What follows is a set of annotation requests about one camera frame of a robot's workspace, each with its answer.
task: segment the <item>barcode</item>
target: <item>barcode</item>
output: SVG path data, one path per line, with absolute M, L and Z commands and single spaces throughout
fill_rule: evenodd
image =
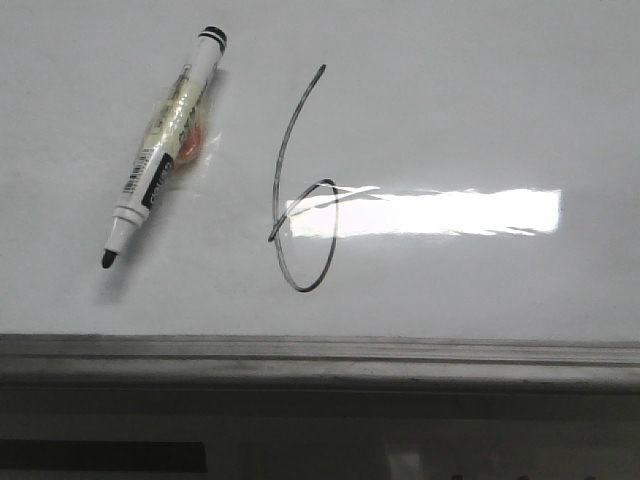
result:
M 138 158 L 136 158 L 135 162 L 133 162 L 133 170 L 131 171 L 131 175 L 129 175 L 129 180 L 122 189 L 124 193 L 133 193 L 133 191 L 136 189 L 142 173 L 149 164 L 149 159 L 151 158 L 152 153 L 152 148 L 145 148 L 144 150 L 142 150 L 142 152 L 140 152 Z

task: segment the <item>marker cap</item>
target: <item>marker cap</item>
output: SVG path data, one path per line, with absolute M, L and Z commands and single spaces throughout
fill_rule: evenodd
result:
M 198 37 L 208 37 L 215 40 L 220 44 L 220 51 L 222 53 L 224 53 L 225 49 L 227 48 L 227 36 L 218 27 L 207 27 L 202 32 L 200 32 L 200 35 L 198 35 Z

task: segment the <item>marker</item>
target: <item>marker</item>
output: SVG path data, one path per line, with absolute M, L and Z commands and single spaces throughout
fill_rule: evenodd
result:
M 149 216 L 153 202 L 173 169 L 181 147 L 194 131 L 197 107 L 227 46 L 216 27 L 205 28 L 142 140 L 129 180 L 116 202 L 113 227 L 104 247 L 102 266 L 109 268 L 133 233 Z

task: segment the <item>white surface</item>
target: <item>white surface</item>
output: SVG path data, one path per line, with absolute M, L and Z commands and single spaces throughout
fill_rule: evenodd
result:
M 640 339 L 640 3 L 15 1 L 0 11 L 2 333 Z M 208 24 L 229 43 L 205 154 L 104 271 L 140 136 Z M 283 200 L 327 177 L 389 195 L 559 190 L 558 228 L 341 238 L 325 283 L 291 290 L 266 241 L 273 171 L 321 63 Z M 328 242 L 285 239 L 301 283 Z

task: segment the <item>black stripe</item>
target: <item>black stripe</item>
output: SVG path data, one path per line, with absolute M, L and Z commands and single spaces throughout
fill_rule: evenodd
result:
M 224 41 L 224 43 L 227 43 L 227 36 L 218 27 L 207 27 L 202 31 L 202 33 L 213 33 L 215 35 L 218 35 Z
M 151 183 L 149 183 L 149 187 L 147 188 L 144 197 L 142 197 L 142 204 L 149 210 L 151 210 L 153 202 L 156 199 L 156 195 L 158 194 L 160 187 L 164 184 L 166 176 L 172 168 L 173 158 L 171 158 L 171 155 L 168 153 L 165 153 L 162 160 L 160 160 L 156 173 L 153 174 L 153 178 L 151 179 Z
M 202 443 L 0 440 L 0 470 L 206 472 Z
M 220 44 L 220 51 L 222 53 L 224 53 L 224 50 L 227 48 L 227 44 L 220 38 L 220 37 L 216 37 L 215 35 L 212 35 L 210 33 L 201 33 L 200 35 L 198 35 L 198 37 L 209 37 L 212 38 L 213 40 L 215 40 L 216 42 L 218 42 Z

